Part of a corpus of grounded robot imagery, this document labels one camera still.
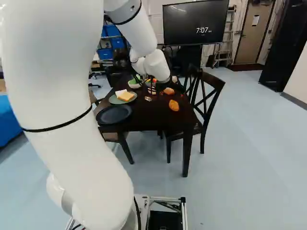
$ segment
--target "dark wooden table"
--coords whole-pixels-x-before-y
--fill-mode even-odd
[[[95,109],[97,114],[108,102],[110,96],[115,91],[127,89],[137,93],[138,98],[129,103],[132,108],[132,115],[124,122],[115,125],[100,125],[99,130],[105,133],[122,133],[129,131],[146,131],[146,130],[176,130],[184,133],[183,138],[183,169],[182,176],[188,176],[189,160],[191,154],[191,145],[193,139],[193,129],[197,123],[197,117],[193,107],[189,103],[188,97],[176,92],[175,95],[155,95],[148,93],[146,86],[132,90],[127,82],[132,79],[131,75],[125,75],[117,83],[117,85],[107,94],[105,99]],[[145,96],[152,97],[152,101],[145,100]],[[168,104],[173,99],[179,103],[180,110],[172,111]]]

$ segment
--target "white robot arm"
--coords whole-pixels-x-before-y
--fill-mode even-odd
[[[26,136],[52,172],[48,193],[90,230],[121,229],[134,205],[133,185],[97,129],[87,78],[105,10],[131,44],[136,71],[169,81],[141,0],[1,3],[8,95]]]

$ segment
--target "television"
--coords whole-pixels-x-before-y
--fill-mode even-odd
[[[223,41],[229,0],[163,5],[164,45],[205,45]]]

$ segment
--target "wooden chair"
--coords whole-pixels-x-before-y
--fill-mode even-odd
[[[198,71],[194,66],[189,67],[188,76],[185,79],[184,86],[187,87],[187,82],[190,81],[190,86],[186,90],[186,94],[190,100],[193,108],[202,116],[203,123],[198,120],[195,124],[193,134],[201,134],[201,154],[204,154],[204,143],[207,132],[207,127],[212,115],[212,111],[216,104],[216,101],[225,85],[225,82],[218,79],[217,77],[202,71]],[[213,90],[206,94],[205,83],[211,85]],[[196,101],[197,92],[199,91],[199,85],[201,86],[202,99],[198,102]],[[171,142],[174,140],[182,139],[183,133],[176,132],[172,130],[165,130],[166,137],[166,151],[167,151],[167,163],[171,160]]]
[[[102,99],[99,99],[97,100],[97,98],[95,97],[95,95],[93,94],[93,92],[91,90],[89,90],[89,94],[90,94],[90,100],[91,100],[91,103],[95,103],[97,106],[97,108],[94,109],[94,114],[97,115],[99,113],[99,111],[101,111],[102,109],[106,108],[109,106],[109,104],[104,101],[104,98]],[[128,160],[129,160],[129,163],[130,164],[134,164],[134,160],[132,158],[132,155],[130,153],[130,149],[129,149],[129,146],[126,142],[126,137],[128,135],[128,132],[125,132],[125,133],[101,133],[101,136],[103,137],[103,139],[106,141],[106,142],[114,142],[114,143],[119,143]]]

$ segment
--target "ladder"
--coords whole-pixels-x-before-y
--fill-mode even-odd
[[[218,68],[220,66],[220,61],[226,61],[226,66],[232,64],[234,43],[233,24],[235,12],[236,5],[228,7],[223,41],[221,43],[214,44],[212,68]]]

